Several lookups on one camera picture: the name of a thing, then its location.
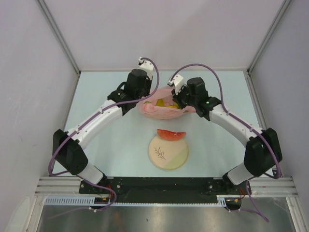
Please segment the pink plastic bag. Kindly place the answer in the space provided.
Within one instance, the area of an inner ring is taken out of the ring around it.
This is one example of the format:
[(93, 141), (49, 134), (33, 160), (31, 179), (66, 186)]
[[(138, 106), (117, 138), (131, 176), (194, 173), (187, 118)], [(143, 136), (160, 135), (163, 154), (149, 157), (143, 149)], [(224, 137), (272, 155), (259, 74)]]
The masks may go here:
[[(174, 119), (188, 113), (196, 112), (191, 106), (186, 106), (183, 109), (167, 108), (168, 105), (173, 105), (175, 103), (172, 100), (171, 91), (172, 89), (170, 87), (159, 88), (152, 97), (142, 100), (137, 104), (139, 112), (143, 116), (159, 120)], [(155, 105), (158, 99), (164, 100), (165, 107)]]

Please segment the red watermelon slice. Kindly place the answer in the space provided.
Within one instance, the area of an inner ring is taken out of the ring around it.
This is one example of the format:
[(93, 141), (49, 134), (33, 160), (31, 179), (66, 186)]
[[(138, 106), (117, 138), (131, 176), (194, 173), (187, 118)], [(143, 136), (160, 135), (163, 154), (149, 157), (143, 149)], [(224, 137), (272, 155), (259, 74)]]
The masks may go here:
[(157, 135), (166, 141), (178, 141), (186, 136), (186, 132), (174, 132), (169, 130), (157, 129)]

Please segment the round cream plate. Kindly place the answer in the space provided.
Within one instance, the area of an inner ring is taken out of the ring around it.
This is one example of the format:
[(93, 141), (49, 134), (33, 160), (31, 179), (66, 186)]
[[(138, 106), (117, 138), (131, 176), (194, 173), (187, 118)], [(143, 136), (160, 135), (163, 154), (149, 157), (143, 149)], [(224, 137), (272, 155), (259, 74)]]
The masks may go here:
[(148, 156), (155, 167), (165, 171), (174, 171), (188, 161), (189, 146), (185, 139), (168, 141), (157, 135), (149, 144)]

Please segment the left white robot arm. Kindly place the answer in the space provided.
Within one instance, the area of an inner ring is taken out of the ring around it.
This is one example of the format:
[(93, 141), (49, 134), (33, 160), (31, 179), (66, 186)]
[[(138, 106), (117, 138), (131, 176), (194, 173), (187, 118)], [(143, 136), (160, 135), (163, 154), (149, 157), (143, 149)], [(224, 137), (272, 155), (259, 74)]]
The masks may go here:
[(69, 131), (57, 130), (53, 136), (53, 160), (65, 168), (66, 173), (90, 182), (90, 188), (102, 193), (106, 187), (105, 174), (88, 160), (84, 150), (110, 123), (124, 116), (137, 103), (150, 94), (152, 68), (133, 69), (104, 104), (89, 118)]

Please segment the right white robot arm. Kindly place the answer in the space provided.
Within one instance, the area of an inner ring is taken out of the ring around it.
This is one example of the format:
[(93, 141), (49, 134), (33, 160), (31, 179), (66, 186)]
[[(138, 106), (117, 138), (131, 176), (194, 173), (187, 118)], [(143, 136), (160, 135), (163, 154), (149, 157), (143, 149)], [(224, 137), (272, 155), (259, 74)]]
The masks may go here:
[(182, 109), (193, 107), (200, 117), (221, 126), (244, 145), (244, 161), (224, 175), (226, 193), (234, 194), (242, 182), (265, 174), (282, 161), (277, 133), (272, 128), (254, 127), (225, 110), (220, 99), (208, 95), (202, 78), (184, 81), (181, 75), (176, 75), (169, 79), (168, 85), (173, 101)]

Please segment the yellow fake mango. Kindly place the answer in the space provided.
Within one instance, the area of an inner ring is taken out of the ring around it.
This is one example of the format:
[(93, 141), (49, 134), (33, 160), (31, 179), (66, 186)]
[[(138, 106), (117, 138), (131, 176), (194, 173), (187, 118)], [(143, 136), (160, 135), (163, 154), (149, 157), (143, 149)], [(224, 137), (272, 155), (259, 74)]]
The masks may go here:
[(168, 105), (167, 108), (181, 109), (177, 103), (174, 103), (173, 105)]

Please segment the yellow fake fruit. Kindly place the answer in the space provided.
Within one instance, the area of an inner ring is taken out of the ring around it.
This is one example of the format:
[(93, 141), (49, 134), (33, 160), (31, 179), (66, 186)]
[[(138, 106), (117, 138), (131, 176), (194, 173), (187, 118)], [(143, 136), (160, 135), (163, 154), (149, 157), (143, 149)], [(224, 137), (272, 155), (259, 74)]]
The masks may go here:
[(159, 107), (165, 107), (165, 102), (163, 99), (158, 99), (155, 105)]

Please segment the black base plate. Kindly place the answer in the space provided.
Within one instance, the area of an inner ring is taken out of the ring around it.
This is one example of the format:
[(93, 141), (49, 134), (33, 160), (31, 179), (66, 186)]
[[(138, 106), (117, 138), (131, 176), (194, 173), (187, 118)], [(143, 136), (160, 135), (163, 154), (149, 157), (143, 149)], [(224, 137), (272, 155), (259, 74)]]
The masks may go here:
[(241, 199), (250, 185), (214, 177), (106, 177), (98, 183), (117, 195), (117, 203), (208, 204)]

